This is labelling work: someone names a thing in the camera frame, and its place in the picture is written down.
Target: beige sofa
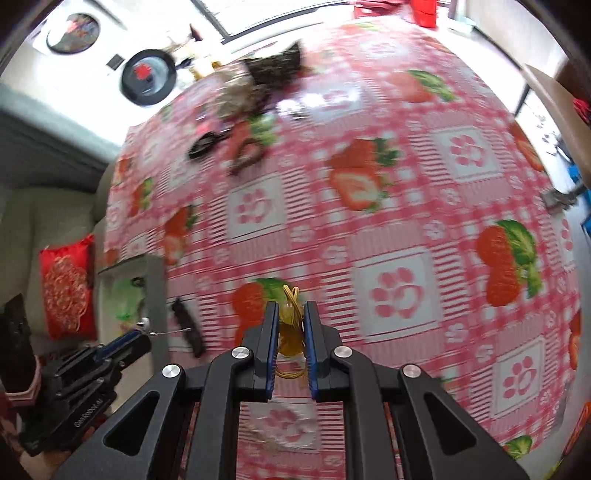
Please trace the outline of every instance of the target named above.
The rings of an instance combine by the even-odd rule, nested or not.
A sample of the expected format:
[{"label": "beige sofa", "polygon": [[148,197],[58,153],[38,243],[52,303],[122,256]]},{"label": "beige sofa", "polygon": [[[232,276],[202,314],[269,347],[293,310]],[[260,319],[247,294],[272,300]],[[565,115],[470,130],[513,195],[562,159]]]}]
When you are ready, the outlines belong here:
[{"label": "beige sofa", "polygon": [[0,223],[0,307],[23,294],[31,343],[39,355],[79,340],[52,342],[47,336],[38,254],[94,232],[95,272],[104,267],[105,213],[114,166],[106,169],[95,194],[35,187],[15,190],[8,198]]}]

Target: wall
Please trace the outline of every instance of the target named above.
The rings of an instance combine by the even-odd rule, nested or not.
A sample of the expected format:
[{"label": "wall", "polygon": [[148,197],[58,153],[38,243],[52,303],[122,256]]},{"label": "wall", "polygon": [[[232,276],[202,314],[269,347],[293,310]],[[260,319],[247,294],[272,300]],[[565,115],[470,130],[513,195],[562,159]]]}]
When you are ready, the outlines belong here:
[{"label": "wall", "polygon": [[105,101],[105,88],[100,85],[114,83],[112,96],[121,96],[117,82],[108,81],[109,72],[104,63],[87,66],[82,59],[72,65],[68,60],[72,59],[45,55],[25,42],[7,65],[0,82],[121,145],[130,126],[129,119],[114,115],[117,109],[110,98]]},{"label": "wall", "polygon": [[4,215],[4,207],[10,195],[10,189],[0,185],[0,224],[2,223],[2,215]]},{"label": "wall", "polygon": [[546,27],[517,0],[467,0],[466,16],[521,65],[554,76],[566,61]]},{"label": "wall", "polygon": [[94,192],[119,146],[27,95],[0,84],[0,174],[9,188]]}]

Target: brown hair clip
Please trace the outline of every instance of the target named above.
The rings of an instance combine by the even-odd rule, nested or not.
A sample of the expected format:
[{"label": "brown hair clip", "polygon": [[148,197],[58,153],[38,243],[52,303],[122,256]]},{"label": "brown hair clip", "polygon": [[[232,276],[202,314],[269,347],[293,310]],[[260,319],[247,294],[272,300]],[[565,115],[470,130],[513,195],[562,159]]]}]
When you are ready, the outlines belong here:
[{"label": "brown hair clip", "polygon": [[[255,148],[250,148],[250,152],[243,153],[245,148],[249,145],[254,145]],[[238,175],[242,170],[255,163],[258,163],[265,156],[266,148],[259,141],[252,137],[245,139],[238,147],[234,162],[230,167],[230,175]]]}]

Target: table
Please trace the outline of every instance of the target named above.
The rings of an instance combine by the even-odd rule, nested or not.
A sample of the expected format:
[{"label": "table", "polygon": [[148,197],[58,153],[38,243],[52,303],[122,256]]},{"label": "table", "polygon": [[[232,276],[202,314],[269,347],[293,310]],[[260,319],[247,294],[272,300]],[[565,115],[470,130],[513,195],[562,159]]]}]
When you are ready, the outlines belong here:
[{"label": "table", "polygon": [[[201,163],[186,152],[213,76],[130,129],[107,256],[165,256],[169,300],[192,309],[211,356],[297,285],[346,344],[421,365],[520,458],[562,422],[579,334],[573,245],[538,197],[540,159],[474,72],[400,19],[327,30],[304,63]],[[267,156],[229,177],[249,131]],[[344,478],[343,451],[339,406],[313,404],[302,381],[242,406],[238,478]]]}]

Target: red cushion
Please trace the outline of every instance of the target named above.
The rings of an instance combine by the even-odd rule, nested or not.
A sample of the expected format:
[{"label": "red cushion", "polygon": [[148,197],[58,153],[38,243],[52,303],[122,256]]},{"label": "red cushion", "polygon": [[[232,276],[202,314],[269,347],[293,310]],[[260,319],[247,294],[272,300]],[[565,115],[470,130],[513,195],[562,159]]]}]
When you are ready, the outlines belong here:
[{"label": "red cushion", "polygon": [[39,254],[41,288],[52,340],[73,335],[96,339],[92,305],[94,242],[92,234],[66,247]]}]

